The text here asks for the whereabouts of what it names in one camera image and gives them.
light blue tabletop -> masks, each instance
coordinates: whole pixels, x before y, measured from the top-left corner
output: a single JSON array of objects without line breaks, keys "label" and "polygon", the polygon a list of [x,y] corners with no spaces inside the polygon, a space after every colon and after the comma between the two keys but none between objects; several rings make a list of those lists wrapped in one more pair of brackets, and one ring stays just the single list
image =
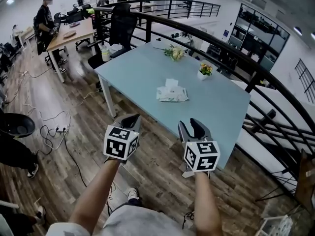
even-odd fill
[{"label": "light blue tabletop", "polygon": [[[218,165],[224,168],[241,131],[250,95],[216,71],[206,80],[199,80],[199,67],[200,62],[192,57],[172,61],[163,50],[147,43],[107,62],[96,72],[177,137],[180,120],[191,134],[190,118],[201,121],[218,142]],[[178,80],[189,100],[158,101],[157,88],[165,86],[166,79]]]}]

potted flower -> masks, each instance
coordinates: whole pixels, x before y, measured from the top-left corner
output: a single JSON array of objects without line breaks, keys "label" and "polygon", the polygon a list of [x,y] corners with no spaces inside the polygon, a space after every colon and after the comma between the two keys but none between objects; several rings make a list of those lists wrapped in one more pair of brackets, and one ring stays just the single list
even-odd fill
[{"label": "potted flower", "polygon": [[200,69],[198,70],[197,76],[200,80],[205,80],[212,74],[212,66],[201,63]]},{"label": "potted flower", "polygon": [[184,56],[184,50],[179,46],[170,45],[169,49],[164,50],[164,55],[171,57],[173,61],[178,61]]}]

ceiling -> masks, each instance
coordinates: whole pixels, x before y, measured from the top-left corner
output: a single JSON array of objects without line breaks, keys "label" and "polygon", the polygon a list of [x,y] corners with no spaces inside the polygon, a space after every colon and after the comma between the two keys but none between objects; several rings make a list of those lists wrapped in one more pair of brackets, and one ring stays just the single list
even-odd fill
[{"label": "ceiling", "polygon": [[[252,4],[264,9],[268,0],[252,0]],[[315,40],[311,32],[315,32],[315,0],[269,0],[279,6],[276,18],[288,28],[298,26],[303,33],[300,37],[310,48],[315,49]]]}]

flower pot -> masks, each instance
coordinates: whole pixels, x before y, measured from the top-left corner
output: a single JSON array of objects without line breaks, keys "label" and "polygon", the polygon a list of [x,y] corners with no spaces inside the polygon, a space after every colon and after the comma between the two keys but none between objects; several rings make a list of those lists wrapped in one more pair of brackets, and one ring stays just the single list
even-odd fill
[{"label": "flower pot", "polygon": [[200,80],[205,80],[207,77],[208,77],[209,75],[203,75],[199,70],[198,70],[198,72],[197,72],[197,77],[198,77],[198,79],[200,79]]}]

wooden floor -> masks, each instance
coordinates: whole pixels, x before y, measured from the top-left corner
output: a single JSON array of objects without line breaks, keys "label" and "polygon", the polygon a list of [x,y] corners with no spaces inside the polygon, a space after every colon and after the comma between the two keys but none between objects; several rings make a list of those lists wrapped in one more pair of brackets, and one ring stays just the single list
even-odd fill
[{"label": "wooden floor", "polygon": [[[36,131],[29,137],[19,139],[31,150],[47,152],[40,136],[42,125],[55,128],[68,125],[69,116],[61,114],[54,120],[43,121],[56,116],[62,110],[69,110],[71,127],[66,136],[67,145],[81,169],[83,179],[89,183],[104,162],[103,139],[107,125],[113,122],[102,93],[93,93],[82,105],[83,98],[96,91],[97,75],[87,65],[90,50],[80,47],[79,52],[69,46],[68,69],[61,84],[53,70],[38,78],[23,77],[29,70],[32,76],[39,75],[47,66],[44,55],[26,48],[15,61],[15,67],[8,74],[6,87],[11,100],[23,79],[17,97],[5,111],[27,114],[36,107],[30,117],[36,123]],[[160,126],[142,110],[114,89],[113,100],[118,115],[139,113],[142,116],[140,148],[126,165],[119,167],[109,200],[110,207],[116,208],[127,200],[127,189],[138,187],[144,205],[163,211],[180,224],[185,213],[192,211],[194,202],[194,179],[184,179],[178,169],[183,161],[183,149],[179,140]],[[53,139],[57,147],[61,137]],[[33,214],[38,199],[47,209],[48,223],[35,227],[33,235],[45,235],[49,225],[65,222],[69,218],[76,200],[84,191],[78,169],[68,155],[64,143],[50,155],[38,154],[40,169],[34,179],[28,179],[26,171],[0,164],[0,199],[17,203],[19,212]],[[227,236],[253,236],[262,223],[262,217],[279,216],[289,212],[296,203],[286,196],[255,202],[276,185],[240,151],[234,150],[226,168],[216,169],[211,175],[211,184],[217,197],[224,234]],[[96,232],[108,218],[107,207],[97,225]],[[292,216],[292,235],[307,235],[312,224],[309,215],[299,212]],[[186,223],[193,230],[191,221]]]}]

